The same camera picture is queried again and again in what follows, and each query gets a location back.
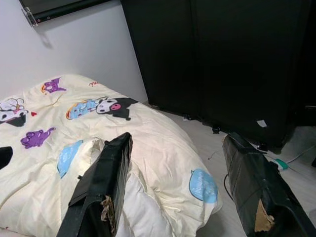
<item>blue speech bubble print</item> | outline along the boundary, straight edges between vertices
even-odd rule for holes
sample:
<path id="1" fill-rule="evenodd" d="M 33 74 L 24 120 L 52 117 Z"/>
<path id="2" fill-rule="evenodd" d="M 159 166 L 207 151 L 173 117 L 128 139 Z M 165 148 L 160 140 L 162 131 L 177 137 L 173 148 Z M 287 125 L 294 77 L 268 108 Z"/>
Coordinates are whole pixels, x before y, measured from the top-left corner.
<path id="1" fill-rule="evenodd" d="M 205 203 L 217 202 L 217 185 L 209 173 L 202 169 L 191 171 L 189 183 L 191 194 Z"/>
<path id="2" fill-rule="evenodd" d="M 83 143 L 83 140 L 79 140 L 76 143 L 66 146 L 59 155 L 59 161 L 57 164 L 57 169 L 60 174 L 60 178 L 64 177 L 67 173 L 71 162 L 73 161 L 79 147 Z"/>

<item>floor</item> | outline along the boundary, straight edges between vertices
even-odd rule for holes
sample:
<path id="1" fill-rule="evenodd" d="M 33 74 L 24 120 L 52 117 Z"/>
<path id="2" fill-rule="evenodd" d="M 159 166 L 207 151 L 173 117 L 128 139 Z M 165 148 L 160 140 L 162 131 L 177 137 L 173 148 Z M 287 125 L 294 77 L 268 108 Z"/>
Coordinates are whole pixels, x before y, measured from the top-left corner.
<path id="1" fill-rule="evenodd" d="M 226 134 L 224 132 L 213 134 L 210 127 L 202 125 L 199 121 L 184 121 L 180 116 L 163 113 L 191 137 L 205 166 L 215 178 L 224 203 L 223 208 L 212 215 L 208 223 L 198 231 L 197 237 L 245 237 L 235 205 L 223 185 L 227 170 L 222 151 L 222 138 Z M 281 154 L 267 155 L 289 161 L 314 145 L 316 145 L 316 128 L 298 127 Z M 281 172 L 307 214 L 316 213 L 316 211 L 312 212 L 316 210 L 316 168 L 311 166 L 315 157 L 316 147 L 313 147 L 289 165 L 292 169 Z"/>

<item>black fabric wardrobe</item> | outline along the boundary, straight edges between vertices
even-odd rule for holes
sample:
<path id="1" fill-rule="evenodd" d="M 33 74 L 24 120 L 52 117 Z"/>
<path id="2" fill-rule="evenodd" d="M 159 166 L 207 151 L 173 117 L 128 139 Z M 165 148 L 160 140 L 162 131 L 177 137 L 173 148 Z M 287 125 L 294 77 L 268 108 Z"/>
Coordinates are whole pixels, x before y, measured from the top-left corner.
<path id="1" fill-rule="evenodd" d="M 309 1 L 121 2 L 150 104 L 283 145 Z"/>

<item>wardrobe door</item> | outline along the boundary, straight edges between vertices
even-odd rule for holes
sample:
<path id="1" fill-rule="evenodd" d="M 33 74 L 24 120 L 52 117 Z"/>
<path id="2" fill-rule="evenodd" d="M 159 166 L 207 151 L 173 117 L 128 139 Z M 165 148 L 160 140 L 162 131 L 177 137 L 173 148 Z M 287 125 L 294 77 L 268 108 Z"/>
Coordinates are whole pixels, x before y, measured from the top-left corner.
<path id="1" fill-rule="evenodd" d="M 197 114 L 189 0 L 121 0 L 149 103 Z"/>
<path id="2" fill-rule="evenodd" d="M 308 10 L 302 0 L 196 0 L 206 121 L 282 144 Z"/>

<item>cream bedding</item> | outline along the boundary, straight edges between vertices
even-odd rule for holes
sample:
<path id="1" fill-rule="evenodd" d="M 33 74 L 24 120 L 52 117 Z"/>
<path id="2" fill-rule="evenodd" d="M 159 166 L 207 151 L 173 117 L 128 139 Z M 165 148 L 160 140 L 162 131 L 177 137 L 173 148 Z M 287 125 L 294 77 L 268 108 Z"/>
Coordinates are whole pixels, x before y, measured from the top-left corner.
<path id="1" fill-rule="evenodd" d="M 57 235 L 78 175 L 104 140 L 133 139 L 118 237 L 195 236 L 222 203 L 187 134 L 91 79 L 64 75 L 0 100 L 0 236 Z"/>

